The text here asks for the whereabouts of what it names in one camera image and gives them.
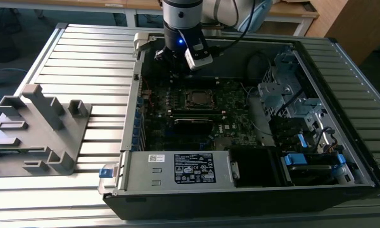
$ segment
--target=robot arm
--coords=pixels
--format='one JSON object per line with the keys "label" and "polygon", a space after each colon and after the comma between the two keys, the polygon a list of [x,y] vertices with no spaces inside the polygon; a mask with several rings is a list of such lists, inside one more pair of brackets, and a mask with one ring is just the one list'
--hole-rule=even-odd
{"label": "robot arm", "polygon": [[259,29],[271,5],[273,0],[163,0],[166,47],[156,53],[156,60],[168,63],[174,74],[211,64],[226,48],[208,47],[202,16],[234,24],[244,36]]}

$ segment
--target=blue latch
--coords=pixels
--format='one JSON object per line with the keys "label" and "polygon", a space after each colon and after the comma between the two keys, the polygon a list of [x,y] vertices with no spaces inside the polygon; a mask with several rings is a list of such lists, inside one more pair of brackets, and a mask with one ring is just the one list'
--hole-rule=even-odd
{"label": "blue latch", "polygon": [[341,164],[346,164],[347,163],[347,160],[346,160],[343,154],[338,155],[338,160],[341,161]]}
{"label": "blue latch", "polygon": [[303,134],[298,134],[298,136],[299,136],[299,139],[301,139],[301,142],[302,142],[302,146],[303,146],[305,148],[307,148],[307,142],[306,142],[306,139],[305,139]]}
{"label": "blue latch", "polygon": [[112,169],[100,169],[99,177],[100,178],[112,178],[114,177],[114,170]]}
{"label": "blue latch", "polygon": [[290,153],[285,157],[286,165],[307,165],[303,153]]}

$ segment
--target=electronic components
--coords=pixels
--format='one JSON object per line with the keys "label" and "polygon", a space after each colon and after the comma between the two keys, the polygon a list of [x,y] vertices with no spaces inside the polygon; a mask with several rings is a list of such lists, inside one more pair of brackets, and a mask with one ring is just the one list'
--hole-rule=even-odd
{"label": "electronic components", "polygon": [[273,116],[270,127],[277,145],[285,151],[305,151],[313,142],[310,130],[303,118]]}
{"label": "electronic components", "polygon": [[188,91],[186,96],[186,107],[188,109],[215,109],[212,91]]}
{"label": "electronic components", "polygon": [[203,151],[257,145],[250,110],[239,108],[247,94],[238,82],[220,78],[147,78],[154,103],[146,111],[150,150]]}
{"label": "electronic components", "polygon": [[178,134],[210,134],[214,129],[212,120],[176,119],[174,131]]}

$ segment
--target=warning label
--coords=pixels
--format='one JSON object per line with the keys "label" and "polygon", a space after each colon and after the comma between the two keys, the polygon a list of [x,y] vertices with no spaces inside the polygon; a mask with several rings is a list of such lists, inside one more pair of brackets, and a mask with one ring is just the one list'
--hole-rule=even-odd
{"label": "warning label", "polygon": [[212,153],[175,154],[175,182],[178,184],[215,183]]}

